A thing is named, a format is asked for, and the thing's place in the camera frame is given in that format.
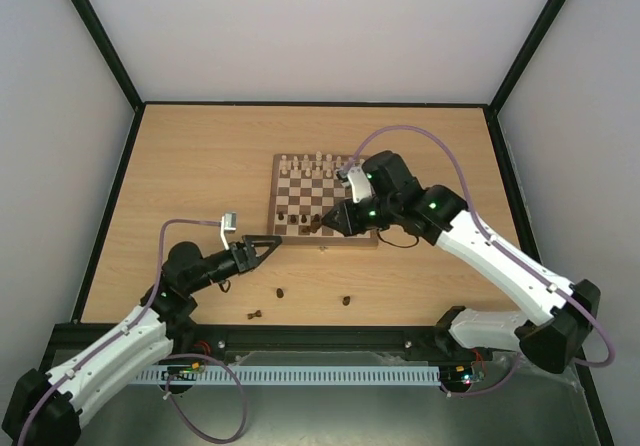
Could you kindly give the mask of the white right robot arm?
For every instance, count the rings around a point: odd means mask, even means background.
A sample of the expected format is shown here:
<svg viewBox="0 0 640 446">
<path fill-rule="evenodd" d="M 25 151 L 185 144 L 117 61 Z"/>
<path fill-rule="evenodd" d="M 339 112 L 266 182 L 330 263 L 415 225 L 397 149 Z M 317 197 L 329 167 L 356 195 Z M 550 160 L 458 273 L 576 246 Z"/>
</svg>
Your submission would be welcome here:
<svg viewBox="0 0 640 446">
<path fill-rule="evenodd" d="M 473 347 L 512 350 L 559 374 L 593 329 L 601 298 L 594 283 L 572 282 L 547 270 L 475 218 L 465 200 L 445 186 L 413 196 L 345 199 L 321 223 L 345 237 L 398 225 L 470 265 L 518 306 L 512 314 L 469 309 L 454 314 L 436 333 L 437 348 L 447 357 Z"/>
</svg>

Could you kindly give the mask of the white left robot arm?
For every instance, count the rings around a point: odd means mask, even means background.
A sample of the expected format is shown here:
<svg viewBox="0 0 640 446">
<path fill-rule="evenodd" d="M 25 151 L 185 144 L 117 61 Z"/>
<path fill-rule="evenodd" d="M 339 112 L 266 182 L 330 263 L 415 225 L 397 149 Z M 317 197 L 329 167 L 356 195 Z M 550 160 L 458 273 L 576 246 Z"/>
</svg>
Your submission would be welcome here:
<svg viewBox="0 0 640 446">
<path fill-rule="evenodd" d="M 194 293 L 255 270 L 282 243 L 246 235 L 205 256 L 193 242 L 174 245 L 159 280 L 119 324 L 47 372 L 31 369 L 16 383 L 2 430 L 16 445 L 74 445 L 96 413 L 136 376 L 194 342 Z"/>
</svg>

